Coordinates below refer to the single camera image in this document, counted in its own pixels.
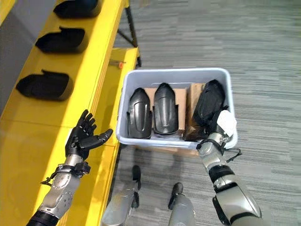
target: black cable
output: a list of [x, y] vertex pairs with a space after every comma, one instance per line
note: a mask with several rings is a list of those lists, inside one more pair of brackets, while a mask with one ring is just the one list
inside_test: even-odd
[[217, 143], [215, 140], [213, 139], [205, 139], [205, 140], [202, 140], [198, 145], [197, 145], [197, 150], [199, 151], [202, 147], [202, 145], [204, 143], [212, 143], [216, 148], [217, 150], [222, 154], [224, 155], [225, 151], [237, 151], [237, 154], [229, 159], [226, 160], [227, 163], [229, 163], [230, 161], [233, 161], [235, 158], [239, 157], [240, 155], [242, 155], [241, 153], [241, 150], [239, 148], [229, 148], [229, 149], [226, 149], [225, 148], [225, 145], [226, 143], [225, 142], [222, 142], [221, 145], [219, 145], [219, 143]]
[[86, 169], [86, 166], [85, 164], [82, 164], [82, 162], [80, 163], [77, 163], [75, 166], [69, 166], [69, 165], [65, 165], [65, 166], [59, 166], [56, 168], [56, 170], [51, 174], [50, 177], [47, 177], [46, 180], [42, 181], [41, 184], [43, 185], [48, 185], [48, 186], [52, 186], [52, 184], [50, 183], [50, 181], [52, 179], [55, 178], [55, 176], [58, 174], [58, 173], [73, 173], [75, 174], [76, 176], [83, 176], [84, 174], [88, 174], [90, 172], [90, 167], [88, 169], [88, 172], [84, 173], [82, 172], [83, 169]]

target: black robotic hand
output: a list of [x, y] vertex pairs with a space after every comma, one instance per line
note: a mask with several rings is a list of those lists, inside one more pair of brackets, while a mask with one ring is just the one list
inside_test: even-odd
[[106, 132], [94, 136], [95, 119], [91, 113], [88, 113], [88, 110], [84, 110], [76, 127], [72, 129], [65, 146], [66, 157], [70, 154], [77, 154], [85, 160], [89, 156], [90, 149], [103, 145], [112, 135], [113, 130], [108, 129]]

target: silver robotic forearm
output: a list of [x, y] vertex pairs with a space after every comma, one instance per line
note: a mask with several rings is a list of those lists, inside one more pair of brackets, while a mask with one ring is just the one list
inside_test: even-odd
[[258, 204], [244, 183], [227, 166], [216, 145], [221, 145], [225, 137], [215, 132], [208, 139], [216, 143], [203, 143], [198, 153], [214, 184], [216, 196], [213, 203], [219, 219], [225, 225], [263, 225]]
[[[83, 159], [80, 156], [71, 154], [59, 167], [75, 166], [81, 162]], [[38, 210], [60, 219], [71, 206], [73, 195], [79, 186], [79, 178], [80, 176], [71, 173], [71, 169], [64, 169], [58, 173]]]

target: black strap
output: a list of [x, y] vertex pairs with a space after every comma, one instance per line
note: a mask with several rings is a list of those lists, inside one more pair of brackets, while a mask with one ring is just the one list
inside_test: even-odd
[[241, 150], [239, 148], [229, 148], [229, 149], [226, 149], [225, 148], [225, 145], [226, 143], [225, 142], [222, 142], [221, 145], [219, 145], [219, 143], [217, 143], [215, 140], [213, 139], [205, 139], [205, 140], [202, 140], [198, 145], [197, 145], [197, 150], [199, 151], [202, 147], [202, 145], [204, 143], [212, 143], [216, 148], [217, 150], [219, 150], [219, 152], [224, 155], [224, 152], [225, 151], [236, 151], [237, 154], [231, 158], [229, 158], [228, 160], [226, 160], [227, 163], [229, 163], [230, 161], [233, 161], [235, 158], [239, 157], [240, 155], [242, 155], [241, 153]]
[[58, 166], [56, 168], [56, 170], [51, 174], [50, 177], [47, 177], [46, 180], [42, 181], [41, 184], [43, 185], [48, 185], [48, 186], [51, 186], [52, 184], [49, 183], [53, 178], [55, 178], [55, 176], [58, 174], [58, 173], [71, 173], [74, 169], [74, 166]]

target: gray wall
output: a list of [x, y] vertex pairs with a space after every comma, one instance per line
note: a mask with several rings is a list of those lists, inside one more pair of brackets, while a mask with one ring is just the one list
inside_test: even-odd
[[0, 27], [0, 113], [55, 0], [20, 0]]

